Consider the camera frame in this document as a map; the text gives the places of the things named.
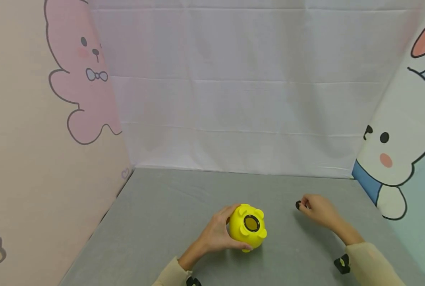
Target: bow tie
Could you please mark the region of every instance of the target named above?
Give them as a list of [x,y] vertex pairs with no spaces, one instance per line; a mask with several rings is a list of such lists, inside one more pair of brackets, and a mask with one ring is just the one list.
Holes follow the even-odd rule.
[[105,71],[94,72],[93,69],[87,68],[85,73],[87,74],[89,81],[94,81],[95,79],[101,79],[102,81],[108,80],[108,73]]

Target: white cartoon rabbit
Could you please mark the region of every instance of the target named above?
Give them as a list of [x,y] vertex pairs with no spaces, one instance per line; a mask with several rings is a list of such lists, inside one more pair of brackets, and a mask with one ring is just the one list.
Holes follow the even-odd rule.
[[[425,55],[425,29],[411,56]],[[363,135],[365,141],[353,169],[369,197],[390,220],[408,208],[400,186],[425,156],[425,70],[400,69]]]

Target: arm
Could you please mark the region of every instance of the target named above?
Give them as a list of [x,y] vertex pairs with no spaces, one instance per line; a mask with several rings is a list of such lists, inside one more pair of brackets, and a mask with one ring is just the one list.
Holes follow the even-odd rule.
[[299,210],[318,224],[329,228],[346,245],[351,271],[363,286],[405,285],[389,261],[373,244],[338,214],[332,203],[320,195],[305,195]]
[[236,241],[228,235],[228,218],[239,207],[239,204],[222,208],[214,214],[206,228],[197,240],[189,246],[178,259],[171,260],[161,272],[152,286],[185,286],[186,280],[192,275],[192,268],[206,254],[225,249],[248,249],[252,247],[246,243]]

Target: bunny eye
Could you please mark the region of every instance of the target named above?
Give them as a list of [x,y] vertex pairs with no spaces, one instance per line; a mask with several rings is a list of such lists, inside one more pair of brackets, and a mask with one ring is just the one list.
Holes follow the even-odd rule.
[[87,40],[85,39],[85,37],[81,37],[81,43],[84,47],[87,47]]
[[387,143],[387,141],[389,141],[389,133],[383,132],[381,136],[379,136],[379,140],[381,141],[381,143]]

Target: black ring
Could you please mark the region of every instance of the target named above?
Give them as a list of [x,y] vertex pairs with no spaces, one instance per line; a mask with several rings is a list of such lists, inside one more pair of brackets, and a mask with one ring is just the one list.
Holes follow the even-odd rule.
[[[255,222],[257,223],[257,229],[252,230],[252,229],[248,228],[248,226],[246,225],[246,219],[247,218],[251,218],[251,219],[255,220]],[[250,231],[250,232],[257,232],[260,229],[260,221],[257,219],[257,217],[252,216],[251,214],[248,214],[247,216],[244,217],[243,223],[244,223],[244,226],[246,227],[246,229],[248,229],[248,231]]]

